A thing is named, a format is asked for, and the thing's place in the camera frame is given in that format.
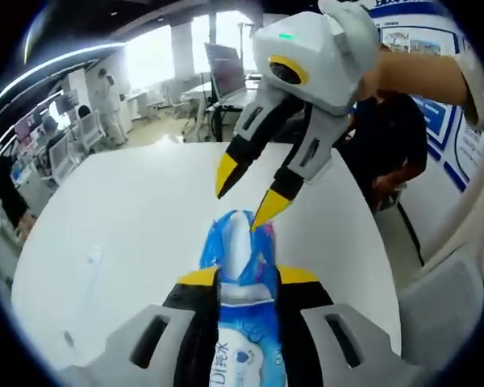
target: table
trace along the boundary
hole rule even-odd
[[[180,276],[198,269],[213,219],[256,210],[290,150],[269,144],[219,201],[215,170],[226,146],[161,141],[93,155],[55,192],[25,243],[11,299],[27,337],[56,369],[87,364],[111,332],[147,305],[160,305]],[[382,238],[337,151],[274,228],[279,264],[313,270],[334,302],[378,324],[400,352]]]
[[[255,90],[255,89],[258,89],[259,84],[260,84],[260,81],[247,80],[245,82],[245,87],[248,90]],[[185,134],[185,137],[192,131],[198,134],[199,129],[201,129],[202,121],[204,120],[204,112],[207,109],[207,99],[211,97],[211,91],[212,91],[212,84],[209,81],[199,86],[196,86],[193,89],[190,89],[181,95],[180,99],[182,102],[189,101],[190,99],[199,100],[199,108],[197,110],[197,119],[196,119],[195,126],[192,130],[190,130],[188,133]]]
[[[129,110],[129,115],[131,119],[141,119],[140,108],[138,107],[138,99],[142,98],[144,94],[148,92],[148,89],[139,90],[136,93],[129,94],[126,96],[127,109]]]

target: ceiling light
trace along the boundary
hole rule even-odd
[[[7,144],[5,144],[5,145],[3,146],[3,148],[2,148],[2,149],[0,149],[0,156],[4,154],[4,152],[5,152],[5,151],[6,151],[6,150],[7,150],[7,149],[10,147],[10,145],[11,145],[11,144],[12,144],[14,141],[16,141],[16,139],[17,139],[17,138],[18,138],[18,136],[17,136],[17,135],[13,135],[13,136],[10,138],[10,140],[9,140],[9,141],[7,141]]]
[[[15,126],[11,125],[10,128],[6,130],[6,132],[2,135],[2,137],[0,137],[0,144],[7,137],[7,135],[10,133],[10,131],[12,131],[14,128],[15,128]]]
[[[37,106],[42,106],[44,103],[50,101],[51,99],[57,97],[58,95],[63,95],[65,92],[63,90],[59,90],[58,92],[52,94],[50,97],[46,97],[43,101],[41,101],[40,103],[38,103]]]
[[[13,87],[15,87],[18,83],[21,81],[27,79],[30,77],[32,74],[37,73],[41,69],[44,69],[45,67],[48,67],[49,65],[53,65],[54,63],[57,63],[61,60],[71,58],[72,56],[84,54],[86,52],[93,52],[93,51],[100,51],[105,48],[117,48],[117,47],[124,47],[126,44],[125,43],[109,43],[109,44],[100,44],[98,46],[93,46],[93,47],[88,47],[88,48],[82,48],[77,51],[72,51],[68,52],[66,54],[63,54],[61,56],[58,56],[56,58],[53,58],[51,60],[47,60],[46,62],[42,64],[38,64],[36,67],[28,70],[26,73],[23,73],[19,77],[17,77],[14,81],[12,81],[9,85],[3,88],[3,90],[0,92],[0,98],[2,98],[6,93],[11,90]]]
[[[23,64],[27,63],[27,57],[29,55],[29,43],[31,42],[31,32],[32,26],[29,28],[29,32],[27,33],[27,39],[25,40],[25,49],[23,50]]]

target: window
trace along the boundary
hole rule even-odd
[[[238,10],[219,12],[217,14],[217,44],[236,48],[240,57],[240,27],[239,24],[252,24],[251,19]],[[256,70],[254,55],[252,53],[251,27],[244,25],[242,31],[244,50],[244,69]]]
[[[203,15],[192,21],[192,53],[194,54],[194,72],[210,71],[205,43],[210,42],[210,16]]]
[[[170,26],[157,28],[128,42],[126,57],[132,89],[174,78]]]
[[[56,120],[57,129],[62,130],[70,125],[69,116],[66,113],[59,114],[59,112],[57,111],[56,101],[48,105],[48,113],[52,116],[53,119]]]

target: computer monitor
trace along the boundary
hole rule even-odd
[[[245,89],[244,66],[235,48],[206,43],[211,80],[217,98]]]
[[[15,125],[16,138],[20,142],[31,133],[31,128],[29,127],[27,120],[28,117],[23,117]]]
[[[35,108],[30,115],[27,116],[27,124],[29,126],[29,130],[33,131],[42,123],[41,119],[41,109],[39,107]]]

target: office chair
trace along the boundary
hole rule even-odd
[[[484,282],[466,246],[399,294],[398,303],[402,358],[442,369],[484,309]]]
[[[44,180],[54,180],[61,185],[63,180],[75,169],[76,164],[72,160],[69,151],[69,136],[64,134],[55,144],[48,149],[48,160],[52,175]]]
[[[87,153],[91,153],[94,146],[106,138],[106,133],[102,129],[98,119],[98,112],[94,111],[79,120],[78,123],[82,146]]]

